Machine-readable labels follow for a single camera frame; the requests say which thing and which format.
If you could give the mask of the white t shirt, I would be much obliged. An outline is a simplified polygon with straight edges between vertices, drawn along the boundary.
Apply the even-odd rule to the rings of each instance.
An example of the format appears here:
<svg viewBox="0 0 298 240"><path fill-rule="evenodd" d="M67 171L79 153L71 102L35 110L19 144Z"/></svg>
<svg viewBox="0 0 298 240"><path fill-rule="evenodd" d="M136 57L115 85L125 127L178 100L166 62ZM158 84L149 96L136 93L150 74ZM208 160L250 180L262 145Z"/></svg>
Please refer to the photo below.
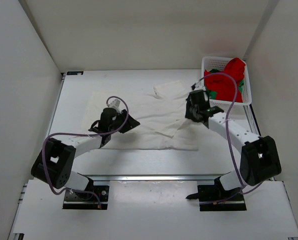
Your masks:
<svg viewBox="0 0 298 240"><path fill-rule="evenodd" d="M193 123L185 118L189 91L179 80L156 85L149 93L130 90L92 92L81 123L87 133L100 118L111 96L122 98L129 114L140 125L126 133L115 133L105 145L111 150L198 150Z"/></svg>

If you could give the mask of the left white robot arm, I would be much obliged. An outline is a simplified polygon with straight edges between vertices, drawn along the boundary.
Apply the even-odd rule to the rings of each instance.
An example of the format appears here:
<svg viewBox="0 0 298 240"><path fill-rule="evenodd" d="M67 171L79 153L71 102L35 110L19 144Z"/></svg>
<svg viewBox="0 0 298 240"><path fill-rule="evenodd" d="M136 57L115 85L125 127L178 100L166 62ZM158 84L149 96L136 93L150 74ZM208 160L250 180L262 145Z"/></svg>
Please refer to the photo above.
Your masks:
<svg viewBox="0 0 298 240"><path fill-rule="evenodd" d="M124 134L139 125L140 122L130 116L127 110L106 107L100 119L94 121L88 129L90 134L74 135L63 141L54 136L50 137L41 149L30 173L45 183L51 183L55 189L65 187L70 179L75 158L104 147L114 133Z"/></svg>

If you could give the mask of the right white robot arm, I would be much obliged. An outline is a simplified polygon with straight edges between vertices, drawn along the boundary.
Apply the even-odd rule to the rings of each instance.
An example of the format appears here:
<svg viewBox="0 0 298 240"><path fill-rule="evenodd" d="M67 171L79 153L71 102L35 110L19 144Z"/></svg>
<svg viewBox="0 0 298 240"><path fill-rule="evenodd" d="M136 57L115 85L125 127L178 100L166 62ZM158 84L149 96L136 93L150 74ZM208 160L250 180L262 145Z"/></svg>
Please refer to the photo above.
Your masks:
<svg viewBox="0 0 298 240"><path fill-rule="evenodd" d="M213 193L219 200L227 199L232 190L256 186L282 172L275 140L248 131L230 119L220 107L211 107L205 91L194 90L189 93L185 118L202 123L227 140L231 154L232 148L240 153L239 165L233 160L234 170L214 181Z"/></svg>

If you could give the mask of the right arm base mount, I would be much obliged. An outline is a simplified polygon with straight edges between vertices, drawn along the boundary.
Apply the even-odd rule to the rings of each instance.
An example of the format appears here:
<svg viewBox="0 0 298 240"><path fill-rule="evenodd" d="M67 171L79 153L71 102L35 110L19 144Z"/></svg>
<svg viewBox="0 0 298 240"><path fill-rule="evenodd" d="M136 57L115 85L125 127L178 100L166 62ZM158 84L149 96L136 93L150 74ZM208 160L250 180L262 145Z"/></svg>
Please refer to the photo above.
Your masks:
<svg viewBox="0 0 298 240"><path fill-rule="evenodd" d="M189 194L187 200L199 201L200 212L240 212L246 211L244 196L239 188L224 190L219 183L198 185L197 192Z"/></svg>

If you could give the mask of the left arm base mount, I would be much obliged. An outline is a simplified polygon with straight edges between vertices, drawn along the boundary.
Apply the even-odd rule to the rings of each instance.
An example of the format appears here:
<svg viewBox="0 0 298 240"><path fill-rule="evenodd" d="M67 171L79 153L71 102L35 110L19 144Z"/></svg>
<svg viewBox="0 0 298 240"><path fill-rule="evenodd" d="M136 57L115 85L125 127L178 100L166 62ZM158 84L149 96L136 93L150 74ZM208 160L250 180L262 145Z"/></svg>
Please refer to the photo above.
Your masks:
<svg viewBox="0 0 298 240"><path fill-rule="evenodd" d="M107 210L109 203L110 182L94 181L88 183L86 191L82 193L66 190L62 208L64 210Z"/></svg>

